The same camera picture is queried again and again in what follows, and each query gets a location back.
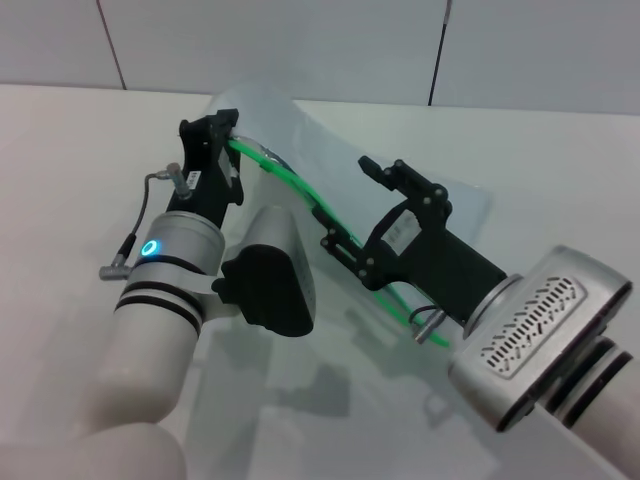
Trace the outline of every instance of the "blue indicator light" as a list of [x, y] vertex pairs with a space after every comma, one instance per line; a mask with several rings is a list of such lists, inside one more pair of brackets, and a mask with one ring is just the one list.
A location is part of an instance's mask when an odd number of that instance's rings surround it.
[[140, 255], [142, 255], [143, 257], [153, 255], [159, 250], [159, 248], [160, 248], [160, 244], [158, 242], [156, 242], [155, 240], [149, 240], [147, 243], [144, 244], [144, 247], [142, 247], [142, 250], [140, 250]]

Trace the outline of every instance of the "white sticker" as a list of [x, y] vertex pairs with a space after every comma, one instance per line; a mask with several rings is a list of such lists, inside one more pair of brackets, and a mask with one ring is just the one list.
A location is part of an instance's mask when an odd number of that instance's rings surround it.
[[382, 240], [396, 252], [396, 255], [402, 255], [407, 247], [420, 233], [421, 228], [418, 219], [410, 210], [405, 210], [393, 222], [393, 225], [382, 236]]
[[201, 173], [202, 171], [200, 170], [189, 172], [189, 176], [187, 177], [187, 187], [189, 187], [189, 190], [196, 189], [196, 187], [198, 186], [198, 180], [200, 180]]
[[229, 155], [227, 151], [223, 148], [222, 152], [220, 152], [220, 157], [218, 158], [218, 165], [220, 165], [220, 170], [224, 175], [225, 180], [227, 181], [227, 185], [231, 187], [231, 162], [229, 161]]

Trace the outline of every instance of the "black stripe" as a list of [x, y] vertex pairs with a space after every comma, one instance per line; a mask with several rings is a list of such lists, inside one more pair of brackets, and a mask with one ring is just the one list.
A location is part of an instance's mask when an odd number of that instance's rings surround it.
[[593, 368], [593, 366], [598, 363], [604, 354], [611, 350], [614, 345], [613, 341], [608, 338], [603, 338], [602, 341], [595, 345], [594, 349], [591, 350], [591, 353], [587, 355], [587, 358], [585, 358], [580, 365], [571, 372], [571, 374], [562, 383], [562, 386], [553, 394], [549, 402], [547, 402], [545, 408], [549, 413], [553, 414], [558, 409], [560, 404], [565, 401], [578, 382], [582, 380], [585, 374], [591, 370], [591, 368]]
[[204, 308], [202, 307], [202, 304], [198, 301], [197, 298], [195, 298], [193, 295], [189, 295], [184, 290], [178, 287], [174, 287], [173, 285], [169, 285], [167, 283], [149, 282], [149, 281], [134, 282], [131, 285], [127, 285], [125, 287], [125, 289], [122, 291], [122, 295], [124, 295], [125, 293], [129, 293], [133, 290], [145, 290], [145, 289], [160, 290], [161, 292], [166, 292], [166, 293], [170, 293], [171, 295], [175, 295], [176, 297], [179, 297], [180, 299], [184, 300], [189, 305], [191, 305], [191, 307], [193, 307], [193, 309], [197, 311], [201, 317], [204, 317]]
[[622, 370], [633, 357], [628, 352], [622, 352], [618, 355], [613, 362], [609, 364], [607, 368], [600, 374], [600, 376], [587, 388], [587, 390], [582, 394], [582, 396], [575, 403], [573, 408], [569, 410], [569, 413], [564, 418], [562, 422], [567, 428], [573, 427], [576, 421], [580, 418], [580, 416], [584, 413], [584, 411], [591, 405], [591, 402], [595, 400], [595, 398], [602, 392], [604, 387], [607, 386], [609, 381], [616, 374]]
[[127, 297], [127, 298], [121, 299], [116, 305], [115, 309], [118, 310], [120, 307], [124, 307], [125, 305], [135, 305], [135, 304], [154, 305], [156, 307], [171, 310], [173, 313], [180, 315], [187, 322], [189, 322], [191, 326], [195, 328], [196, 334], [200, 336], [200, 322], [198, 322], [198, 319], [194, 317], [189, 311], [185, 310], [184, 308], [168, 300], [164, 300], [162, 298], [150, 297], [147, 295], [136, 295], [132, 297]]
[[189, 270], [193, 273], [199, 273], [200, 275], [206, 275], [202, 270], [196, 267], [194, 264], [187, 262], [179, 257], [172, 257], [170, 255], [149, 255], [147, 257], [140, 257], [133, 268], [144, 265], [145, 263], [169, 263], [177, 267], [182, 267], [185, 270]]

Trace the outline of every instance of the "white robotic arm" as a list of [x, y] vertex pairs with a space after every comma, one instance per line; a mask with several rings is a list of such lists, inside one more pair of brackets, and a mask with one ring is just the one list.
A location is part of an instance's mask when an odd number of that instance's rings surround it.
[[[280, 335], [312, 330], [313, 280], [288, 212], [262, 210], [243, 242], [225, 253], [220, 227], [227, 206], [243, 198], [239, 155], [227, 145], [237, 116], [226, 110], [181, 124], [184, 169], [152, 175], [174, 181], [167, 212], [152, 223], [133, 267], [125, 261], [136, 229], [100, 271], [127, 283], [111, 348], [78, 412], [76, 440], [0, 448], [0, 478], [182, 480], [180, 447], [154, 424], [178, 401], [203, 323], [241, 310], [248, 323]], [[463, 327], [465, 343], [449, 376], [497, 431], [538, 405], [621, 472], [640, 478], [640, 368], [603, 337], [631, 283], [566, 247], [525, 278], [507, 277], [446, 230], [452, 206], [443, 186], [400, 160], [384, 171], [366, 157], [360, 165], [407, 201], [364, 247], [314, 208], [328, 231], [321, 245], [371, 290], [405, 281], [429, 295], [438, 309], [414, 323], [419, 343], [446, 317]]]

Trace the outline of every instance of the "metal connector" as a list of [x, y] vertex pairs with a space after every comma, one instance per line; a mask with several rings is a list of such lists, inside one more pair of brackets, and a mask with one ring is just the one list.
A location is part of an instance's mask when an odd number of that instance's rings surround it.
[[418, 322], [414, 322], [411, 324], [411, 336], [419, 345], [422, 345], [436, 328], [442, 325], [442, 322], [444, 322], [446, 318], [447, 314], [444, 311], [439, 309], [433, 310], [424, 323], [419, 324]]
[[156, 178], [158, 180], [170, 180], [171, 175], [169, 175], [167, 170], [160, 170], [159, 172], [156, 172]]
[[131, 267], [127, 267], [124, 263], [127, 259], [122, 254], [117, 254], [111, 262], [111, 265], [105, 265], [98, 270], [100, 280], [110, 282], [115, 280], [126, 280], [131, 275]]
[[182, 168], [177, 163], [170, 163], [167, 165], [167, 174], [169, 178], [173, 182], [173, 185], [176, 189], [176, 195], [180, 198], [180, 200], [187, 200], [191, 197], [191, 189], [182, 174]]

